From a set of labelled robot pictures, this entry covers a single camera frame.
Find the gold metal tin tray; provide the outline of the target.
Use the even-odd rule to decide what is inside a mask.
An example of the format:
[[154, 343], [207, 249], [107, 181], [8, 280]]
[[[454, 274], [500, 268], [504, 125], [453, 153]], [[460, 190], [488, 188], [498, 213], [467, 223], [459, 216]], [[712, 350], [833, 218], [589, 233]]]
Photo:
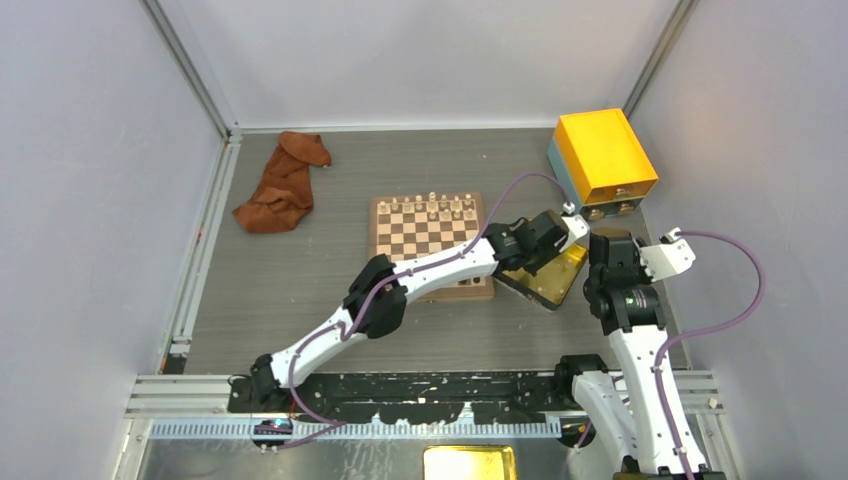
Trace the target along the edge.
[[496, 271], [493, 278], [509, 291], [545, 309], [556, 311], [588, 259], [588, 248], [575, 243], [531, 274], [524, 269]]

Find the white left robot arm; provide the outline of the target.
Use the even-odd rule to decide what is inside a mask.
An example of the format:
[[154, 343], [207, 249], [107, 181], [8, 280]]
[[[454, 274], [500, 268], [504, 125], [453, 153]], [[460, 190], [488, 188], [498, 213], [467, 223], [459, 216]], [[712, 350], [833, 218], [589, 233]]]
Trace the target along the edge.
[[337, 309], [291, 346], [259, 356], [250, 369], [252, 398], [269, 413], [344, 349], [399, 328], [408, 304], [464, 280], [522, 269], [535, 274], [589, 232], [586, 220], [547, 210], [511, 224], [487, 225], [473, 239], [431, 255], [394, 263], [372, 257]]

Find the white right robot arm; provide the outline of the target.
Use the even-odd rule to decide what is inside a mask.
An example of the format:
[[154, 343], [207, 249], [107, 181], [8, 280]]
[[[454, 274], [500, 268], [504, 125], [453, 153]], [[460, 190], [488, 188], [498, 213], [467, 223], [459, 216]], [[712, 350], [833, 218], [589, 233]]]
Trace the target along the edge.
[[557, 366], [558, 403], [584, 409], [616, 479], [723, 479], [691, 429], [667, 357], [669, 334], [655, 283], [689, 270], [696, 255], [678, 231], [647, 245], [626, 230], [589, 236], [583, 287], [592, 315], [619, 362], [627, 397], [597, 355], [565, 356]]

